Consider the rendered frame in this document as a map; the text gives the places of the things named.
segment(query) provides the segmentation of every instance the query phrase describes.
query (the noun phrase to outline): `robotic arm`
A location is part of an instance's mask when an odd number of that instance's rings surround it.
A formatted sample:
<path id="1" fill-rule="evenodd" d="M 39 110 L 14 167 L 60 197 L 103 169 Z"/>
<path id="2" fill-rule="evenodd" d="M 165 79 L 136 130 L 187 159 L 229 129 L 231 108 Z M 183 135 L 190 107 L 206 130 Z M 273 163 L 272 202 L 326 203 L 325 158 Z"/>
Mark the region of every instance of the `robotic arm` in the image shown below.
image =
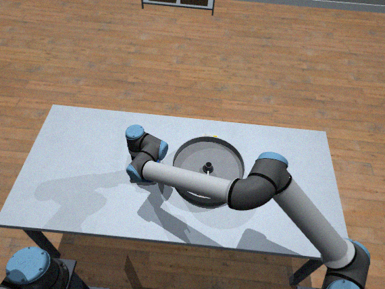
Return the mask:
<path id="1" fill-rule="evenodd" d="M 208 196 L 231 209 L 249 210 L 274 199 L 321 253 L 328 268 L 323 289 L 364 289 L 370 254 L 360 243 L 343 239 L 288 173 L 288 161 L 277 153 L 262 153 L 245 179 L 225 180 L 159 163 L 168 144 L 143 127 L 126 130 L 132 163 L 127 173 L 135 182 L 159 182 Z"/>

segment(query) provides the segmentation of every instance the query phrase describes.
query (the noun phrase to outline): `table leg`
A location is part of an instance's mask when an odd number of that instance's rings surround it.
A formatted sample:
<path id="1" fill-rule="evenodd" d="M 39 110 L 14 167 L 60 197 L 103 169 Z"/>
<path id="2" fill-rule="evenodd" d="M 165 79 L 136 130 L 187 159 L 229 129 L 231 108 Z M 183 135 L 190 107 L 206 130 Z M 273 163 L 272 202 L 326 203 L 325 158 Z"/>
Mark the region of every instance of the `table leg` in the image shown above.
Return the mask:
<path id="1" fill-rule="evenodd" d="M 52 258 L 60 258 L 59 251 L 52 245 L 51 242 L 44 236 L 41 231 L 24 230 L 25 233 L 33 239 L 33 241 L 43 250 L 46 250 Z"/>
<path id="2" fill-rule="evenodd" d="M 289 283 L 291 286 L 296 286 L 303 281 L 307 276 L 312 274 L 316 269 L 324 264 L 321 260 L 308 260 L 301 268 L 291 275 Z"/>

